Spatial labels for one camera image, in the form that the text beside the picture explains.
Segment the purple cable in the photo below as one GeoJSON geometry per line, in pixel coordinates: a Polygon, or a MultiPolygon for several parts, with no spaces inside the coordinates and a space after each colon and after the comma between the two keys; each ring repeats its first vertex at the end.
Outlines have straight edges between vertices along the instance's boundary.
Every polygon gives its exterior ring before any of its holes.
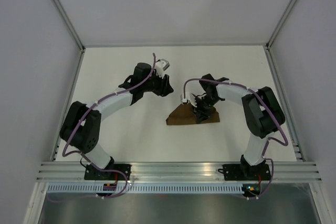
{"type": "Polygon", "coordinates": [[[193,79],[189,79],[187,80],[185,83],[184,83],[184,86],[183,86],[183,96],[185,97],[185,89],[186,89],[186,86],[187,86],[187,83],[188,82],[191,82],[191,81],[206,81],[206,82],[211,82],[211,83],[214,83],[214,84],[221,84],[221,85],[231,85],[231,86],[236,86],[236,87],[240,87],[242,89],[246,89],[248,90],[249,92],[251,92],[257,99],[258,101],[260,102],[260,104],[265,108],[265,110],[267,111],[267,113],[269,114],[269,116],[271,117],[271,119],[273,120],[273,122],[275,123],[276,127],[278,128],[281,136],[283,137],[284,139],[284,142],[276,139],[275,137],[269,137],[267,140],[274,140],[276,142],[278,142],[279,144],[283,145],[283,146],[287,146],[288,145],[288,140],[287,140],[287,137],[284,133],[284,131],[282,130],[280,124],[278,123],[277,119],[275,118],[275,116],[273,115],[273,113],[271,112],[271,110],[267,107],[267,105],[264,103],[264,101],[261,99],[261,97],[252,89],[249,89],[247,88],[246,86],[242,85],[242,84],[239,84],[239,83],[234,83],[234,82],[220,82],[220,81],[213,81],[213,80],[207,80],[207,79],[202,79],[202,78],[193,78],[193,79]]]}
{"type": "MultiPolygon", "coordinates": [[[[156,63],[156,55],[155,55],[155,53],[153,53],[153,59],[154,59],[154,60],[153,60],[153,66],[152,66],[152,69],[151,69],[150,73],[148,74],[148,76],[147,76],[145,79],[143,79],[143,80],[142,80],[141,82],[139,82],[137,85],[135,85],[135,86],[133,86],[133,87],[131,87],[131,88],[129,88],[129,89],[125,89],[125,90],[122,90],[122,91],[120,91],[120,92],[117,92],[117,94],[123,94],[123,93],[129,92],[129,91],[131,91],[131,90],[133,90],[133,89],[136,89],[137,87],[143,85],[143,84],[150,78],[150,76],[152,75],[152,73],[154,72],[155,63],[156,63]]],[[[101,103],[102,101],[106,100],[107,98],[113,97],[113,96],[115,96],[115,95],[116,95],[116,93],[111,93],[111,94],[105,95],[103,98],[100,98],[100,99],[98,100],[98,103],[101,103]]],[[[64,149],[63,149],[63,152],[62,152],[62,156],[63,156],[63,157],[67,157],[67,156],[69,156],[70,154],[73,154],[73,153],[79,153],[79,154],[81,153],[80,151],[71,151],[71,152],[69,152],[69,153],[66,153],[66,151],[67,151],[67,149],[68,149],[68,147],[69,147],[69,145],[70,145],[70,142],[72,141],[72,139],[73,139],[75,133],[78,131],[80,124],[85,120],[85,118],[86,118],[87,115],[90,113],[90,111],[93,110],[97,105],[98,105],[98,104],[94,103],[94,104],[93,104],[93,105],[92,105],[92,106],[91,106],[91,107],[84,113],[84,115],[83,115],[83,116],[80,118],[80,120],[78,121],[76,127],[74,128],[74,130],[73,130],[73,132],[71,133],[71,135],[70,135],[70,137],[69,137],[67,143],[66,143],[65,146],[64,146],[64,149]]]]}
{"type": "MultiPolygon", "coordinates": [[[[67,153],[66,151],[67,151],[67,149],[68,149],[68,147],[69,147],[69,145],[70,145],[70,142],[72,141],[72,139],[73,139],[75,133],[78,131],[79,126],[80,126],[81,123],[85,120],[85,118],[87,117],[87,115],[90,113],[91,110],[93,110],[99,103],[101,103],[102,101],[106,100],[107,98],[113,97],[113,96],[118,95],[118,94],[123,94],[123,93],[129,92],[129,91],[131,91],[131,90],[133,90],[133,89],[136,89],[137,87],[143,85],[143,84],[150,78],[150,76],[152,75],[152,73],[154,72],[154,69],[155,69],[155,63],[156,63],[156,55],[155,55],[155,53],[153,53],[153,66],[152,66],[152,69],[151,69],[151,71],[149,72],[148,76],[147,76],[145,79],[143,79],[143,80],[142,80],[141,82],[139,82],[137,85],[135,85],[135,86],[133,86],[133,87],[131,87],[131,88],[129,88],[129,89],[125,89],[125,90],[122,90],[122,91],[117,92],[117,93],[111,93],[111,94],[108,94],[108,95],[104,96],[103,98],[99,99],[99,100],[98,100],[98,103],[94,103],[94,104],[93,104],[93,105],[92,105],[92,106],[91,106],[91,107],[84,113],[84,115],[80,118],[80,120],[78,121],[76,127],[74,128],[73,132],[71,133],[71,135],[70,135],[70,137],[69,137],[67,143],[66,143],[65,146],[64,146],[64,149],[63,149],[63,152],[62,152],[62,156],[63,156],[63,157],[67,157],[67,156],[69,156],[69,155],[71,155],[71,154],[73,154],[73,153],[78,153],[78,154],[80,154],[83,158],[85,158],[88,162],[90,162],[90,163],[92,164],[92,166],[93,166],[94,168],[96,168],[97,170],[99,170],[99,171],[101,171],[101,172],[119,173],[119,174],[121,174],[121,175],[124,177],[124,179],[125,179],[125,186],[122,188],[122,190],[121,190],[119,193],[115,194],[115,195],[105,196],[104,198],[116,198],[116,197],[122,195],[122,193],[126,190],[126,188],[127,188],[127,184],[128,184],[128,181],[127,181],[128,179],[127,179],[126,174],[123,173],[123,172],[121,172],[121,171],[119,171],[119,170],[114,170],[114,169],[101,169],[101,168],[99,168],[97,165],[95,165],[94,163],[92,163],[91,160],[90,160],[85,154],[81,153],[80,151],[71,151],[71,152],[68,152],[68,153],[67,153]]],[[[75,199],[89,198],[89,197],[96,197],[96,196],[93,196],[93,195],[85,195],[85,196],[81,196],[81,197],[78,197],[78,198],[75,198],[75,199]]],[[[49,197],[47,197],[47,199],[48,199],[50,202],[55,202],[55,203],[56,203],[56,202],[66,202],[66,201],[68,201],[68,200],[62,200],[62,201],[51,200],[49,197]]]]}
{"type": "MultiPolygon", "coordinates": [[[[261,97],[252,89],[249,89],[247,88],[246,86],[242,85],[242,84],[239,84],[239,83],[229,83],[229,82],[220,82],[220,81],[213,81],[213,80],[207,80],[207,79],[201,79],[201,78],[193,78],[193,79],[189,79],[187,80],[185,83],[184,83],[184,86],[183,86],[183,96],[185,97],[185,90],[186,90],[186,86],[187,86],[187,83],[188,82],[191,82],[191,81],[206,81],[206,82],[211,82],[211,83],[214,83],[214,84],[221,84],[221,85],[232,85],[232,86],[236,86],[236,87],[240,87],[240,88],[243,88],[243,89],[246,89],[248,90],[249,92],[251,92],[257,99],[258,101],[260,102],[260,104],[265,108],[265,110],[267,111],[267,113],[269,114],[269,116],[272,118],[273,122],[275,123],[276,127],[278,128],[281,136],[283,137],[284,139],[284,142],[278,140],[277,138],[275,137],[269,137],[267,138],[267,142],[265,144],[265,147],[264,147],[264,150],[262,151],[262,156],[264,156],[264,154],[266,153],[266,150],[267,150],[267,147],[269,145],[269,141],[270,140],[274,140],[276,141],[277,143],[283,145],[283,146],[288,146],[288,140],[287,140],[287,137],[284,133],[284,131],[282,130],[280,124],[278,123],[277,119],[275,118],[275,116],[273,115],[273,113],[271,112],[271,110],[269,109],[269,107],[267,107],[267,105],[264,103],[264,101],[261,99],[261,97]]],[[[266,186],[266,188],[258,195],[258,196],[255,196],[255,197],[249,197],[249,199],[257,199],[257,197],[259,198],[260,196],[262,196],[269,188],[270,184],[272,183],[273,181],[273,175],[274,175],[274,162],[273,162],[273,159],[271,158],[265,158],[266,161],[270,161],[271,162],[271,166],[272,166],[272,173],[271,173],[271,178],[266,186]]]]}

